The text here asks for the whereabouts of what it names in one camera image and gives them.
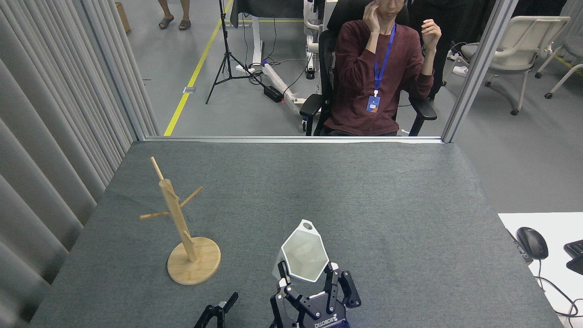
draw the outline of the man's hand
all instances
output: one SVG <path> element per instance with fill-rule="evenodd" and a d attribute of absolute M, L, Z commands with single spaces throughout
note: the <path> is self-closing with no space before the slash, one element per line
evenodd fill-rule
<path fill-rule="evenodd" d="M 423 21 L 423 25 L 421 25 L 421 34 L 423 37 L 425 50 L 435 51 L 437 48 L 437 42 L 441 37 L 440 27 L 437 26 L 437 24 L 432 19 L 426 19 Z"/>
<path fill-rule="evenodd" d="M 381 31 L 381 26 L 378 23 L 377 16 L 377 8 L 379 6 L 379 3 L 380 3 L 379 0 L 374 0 L 368 5 L 366 5 L 366 7 L 364 7 L 363 20 L 368 26 L 368 29 L 370 30 L 371 34 L 372 33 L 378 34 Z"/>

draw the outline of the blue lanyard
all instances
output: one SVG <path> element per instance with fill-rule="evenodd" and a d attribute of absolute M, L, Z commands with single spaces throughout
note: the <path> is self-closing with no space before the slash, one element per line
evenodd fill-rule
<path fill-rule="evenodd" d="M 385 74 L 385 68 L 387 67 L 387 61 L 389 59 L 389 54 L 391 53 L 391 48 L 393 46 L 393 39 L 395 38 L 395 27 L 396 23 L 393 24 L 393 31 L 391 32 L 391 40 L 389 41 L 389 46 L 387 47 L 387 53 L 385 54 L 385 61 L 382 63 L 381 72 L 378 72 L 378 62 L 374 61 L 374 90 L 376 91 L 374 96 L 377 96 L 378 88 L 381 86 L 382 76 Z"/>

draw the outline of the chair armrest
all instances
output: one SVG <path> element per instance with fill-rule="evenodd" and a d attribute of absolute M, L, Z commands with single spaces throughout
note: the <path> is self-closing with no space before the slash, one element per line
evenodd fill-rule
<path fill-rule="evenodd" d="M 417 112 L 417 116 L 422 120 L 433 121 L 437 119 L 436 111 L 433 109 L 429 100 L 409 97 L 409 101 L 413 109 L 415 109 L 415 112 Z"/>
<path fill-rule="evenodd" d="M 313 117 L 322 105 L 324 105 L 324 96 L 313 93 L 305 100 L 304 104 L 301 105 L 300 115 Z"/>

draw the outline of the white hexagonal object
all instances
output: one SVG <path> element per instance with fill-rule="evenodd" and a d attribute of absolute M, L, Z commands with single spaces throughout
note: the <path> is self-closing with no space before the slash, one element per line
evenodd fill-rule
<path fill-rule="evenodd" d="M 308 220 L 301 220 L 279 249 L 273 275 L 280 279 L 278 263 L 284 260 L 291 277 L 316 282 L 329 262 L 322 237 Z"/>

